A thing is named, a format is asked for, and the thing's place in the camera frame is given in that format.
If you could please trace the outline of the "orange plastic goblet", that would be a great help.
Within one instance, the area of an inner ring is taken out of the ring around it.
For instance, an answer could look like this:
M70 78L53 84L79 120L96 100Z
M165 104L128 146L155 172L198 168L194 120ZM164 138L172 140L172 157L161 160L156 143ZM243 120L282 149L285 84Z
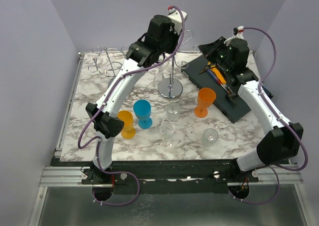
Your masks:
M216 93L210 88L201 88L197 96L197 106L194 109L195 116L205 118L208 115L208 108L216 99Z

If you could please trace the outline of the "tall chrome glass rack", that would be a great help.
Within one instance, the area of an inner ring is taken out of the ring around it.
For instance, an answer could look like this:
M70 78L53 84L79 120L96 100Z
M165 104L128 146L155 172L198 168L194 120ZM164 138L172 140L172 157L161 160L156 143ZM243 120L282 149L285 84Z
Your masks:
M176 60L176 55L178 53L199 54L200 51L197 45L193 46L193 51L181 51L179 48L176 54L171 58L169 77L163 78L158 82L158 94L165 100L176 100L181 96L183 92L182 83L174 77L174 67L176 66L179 69L186 69L188 68L188 63L186 61L182 61L179 65Z

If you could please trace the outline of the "tall clear flute glass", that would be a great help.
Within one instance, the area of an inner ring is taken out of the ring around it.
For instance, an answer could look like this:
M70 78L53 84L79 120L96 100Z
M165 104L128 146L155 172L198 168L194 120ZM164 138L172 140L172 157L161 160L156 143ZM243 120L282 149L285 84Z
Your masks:
M159 82L164 79L164 74L162 70L162 66L158 67L158 72L154 75L153 86L155 89L158 89Z

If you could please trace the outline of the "clear wine glass front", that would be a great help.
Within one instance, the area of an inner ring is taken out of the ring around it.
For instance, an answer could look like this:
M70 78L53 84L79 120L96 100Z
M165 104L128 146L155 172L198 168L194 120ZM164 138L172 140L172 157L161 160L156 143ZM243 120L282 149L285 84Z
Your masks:
M169 122L164 122L160 125L159 128L161 136L161 146L165 149L168 149L172 146L172 135L174 133L173 125Z

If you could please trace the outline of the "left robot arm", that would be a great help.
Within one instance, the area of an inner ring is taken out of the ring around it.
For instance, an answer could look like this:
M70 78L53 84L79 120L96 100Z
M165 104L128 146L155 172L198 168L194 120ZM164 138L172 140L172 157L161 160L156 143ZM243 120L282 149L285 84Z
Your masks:
M151 67L159 66L159 57L165 53L172 57L180 47L184 36L187 14L184 11L169 15L155 15L148 31L129 46L124 63L104 95L95 103L88 103L86 111L94 124L98 140L93 164L97 167L93 177L98 183L106 183L111 176L115 137L124 127L117 116L134 85Z

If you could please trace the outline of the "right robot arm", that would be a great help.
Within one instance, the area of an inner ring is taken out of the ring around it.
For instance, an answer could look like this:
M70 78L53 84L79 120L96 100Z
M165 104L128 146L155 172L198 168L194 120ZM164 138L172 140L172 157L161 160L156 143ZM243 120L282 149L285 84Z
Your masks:
M198 48L209 62L216 64L234 94L249 106L265 134L254 150L235 160L235 166L229 170L230 178L240 182L249 170L296 156L303 127L280 112L262 88L260 79L247 67L248 42L238 37L230 40L220 37Z

